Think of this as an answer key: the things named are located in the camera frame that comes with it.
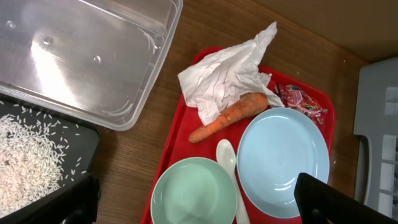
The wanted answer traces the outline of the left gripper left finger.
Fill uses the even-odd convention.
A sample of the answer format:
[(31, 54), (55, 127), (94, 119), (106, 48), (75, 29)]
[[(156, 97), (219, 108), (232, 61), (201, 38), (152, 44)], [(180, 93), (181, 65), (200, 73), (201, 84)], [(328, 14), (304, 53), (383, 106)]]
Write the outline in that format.
[(67, 184), (3, 218), (1, 224), (94, 223), (101, 197), (93, 174)]

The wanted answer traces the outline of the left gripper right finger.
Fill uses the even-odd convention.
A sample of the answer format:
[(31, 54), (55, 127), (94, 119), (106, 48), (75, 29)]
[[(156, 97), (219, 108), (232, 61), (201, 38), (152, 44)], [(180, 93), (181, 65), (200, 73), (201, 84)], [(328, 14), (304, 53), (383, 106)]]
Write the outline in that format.
[(303, 224), (397, 224), (307, 173), (298, 175), (294, 196)]

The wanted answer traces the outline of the white rice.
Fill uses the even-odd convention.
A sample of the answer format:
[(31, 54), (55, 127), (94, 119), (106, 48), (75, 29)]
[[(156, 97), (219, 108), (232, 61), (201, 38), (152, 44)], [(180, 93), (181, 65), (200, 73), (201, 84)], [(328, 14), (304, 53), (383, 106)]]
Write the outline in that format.
[(1, 216), (64, 187), (88, 172), (74, 156), (83, 128), (1, 100)]

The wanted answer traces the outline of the orange carrot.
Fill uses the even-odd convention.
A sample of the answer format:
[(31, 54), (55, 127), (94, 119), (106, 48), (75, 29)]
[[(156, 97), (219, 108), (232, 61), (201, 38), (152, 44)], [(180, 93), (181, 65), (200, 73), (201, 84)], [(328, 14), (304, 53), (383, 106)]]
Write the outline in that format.
[(237, 121), (263, 112), (268, 104), (265, 94), (247, 93), (223, 110), (212, 123), (201, 126), (192, 132), (188, 140), (191, 143), (198, 143)]

